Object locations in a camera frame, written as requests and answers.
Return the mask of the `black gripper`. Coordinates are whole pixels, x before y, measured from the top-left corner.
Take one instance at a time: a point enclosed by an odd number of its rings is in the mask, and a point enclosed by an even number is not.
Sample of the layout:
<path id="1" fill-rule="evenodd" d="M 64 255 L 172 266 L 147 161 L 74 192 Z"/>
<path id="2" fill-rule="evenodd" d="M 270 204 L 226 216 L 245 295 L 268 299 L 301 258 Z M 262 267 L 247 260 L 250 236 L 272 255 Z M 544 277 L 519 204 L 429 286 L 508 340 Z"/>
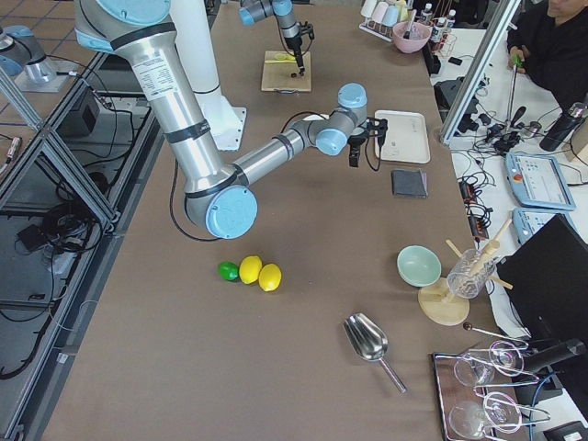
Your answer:
<path id="1" fill-rule="evenodd" d="M 380 168 L 381 152 L 386 140 L 387 131 L 388 121 L 386 119 L 367 117 L 367 119 L 352 132 L 351 136 L 347 140 L 347 144 L 350 147 L 348 154 L 348 165 L 353 168 L 358 168 L 361 147 L 364 146 L 365 156 L 369 167 Z M 370 139 L 375 140 L 375 149 L 378 157 L 378 164 L 376 166 L 370 162 L 368 159 L 368 153 L 366 152 L 366 147 Z"/>
<path id="2" fill-rule="evenodd" d="M 310 42 L 314 40 L 313 25 L 308 21 L 304 23 L 296 22 L 291 31 L 291 36 L 288 37 L 288 48 L 292 51 L 295 61 L 299 69 L 304 69 L 303 51 L 302 51 L 302 37 L 307 35 Z"/>

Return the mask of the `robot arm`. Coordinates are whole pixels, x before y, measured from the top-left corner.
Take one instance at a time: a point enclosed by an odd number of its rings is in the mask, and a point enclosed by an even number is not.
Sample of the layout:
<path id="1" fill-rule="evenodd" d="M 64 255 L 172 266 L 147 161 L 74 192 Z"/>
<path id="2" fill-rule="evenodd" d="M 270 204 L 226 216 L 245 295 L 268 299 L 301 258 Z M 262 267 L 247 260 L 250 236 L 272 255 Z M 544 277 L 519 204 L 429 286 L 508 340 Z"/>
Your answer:
<path id="1" fill-rule="evenodd" d="M 367 114 L 362 85 L 344 85 L 326 119 L 294 121 L 271 141 L 224 163 L 216 144 L 222 117 L 235 119 L 226 100 L 213 104 L 195 85 L 217 87 L 205 6 L 199 1 L 77 1 L 80 45 L 125 59 L 186 178 L 185 213 L 219 239 L 235 239 L 254 224 L 257 201 L 249 186 L 308 147 L 337 155 L 355 139 L 385 136 L 388 124 Z"/>
<path id="2" fill-rule="evenodd" d="M 314 28 L 308 21 L 302 23 L 296 19 L 293 3 L 290 0 L 250 0 L 241 1 L 239 16 L 244 26 L 253 26 L 266 18 L 274 17 L 277 22 L 279 36 L 293 55 L 298 66 L 297 76 L 306 73 L 302 50 L 303 37 L 309 38 L 309 45 L 314 41 Z"/>

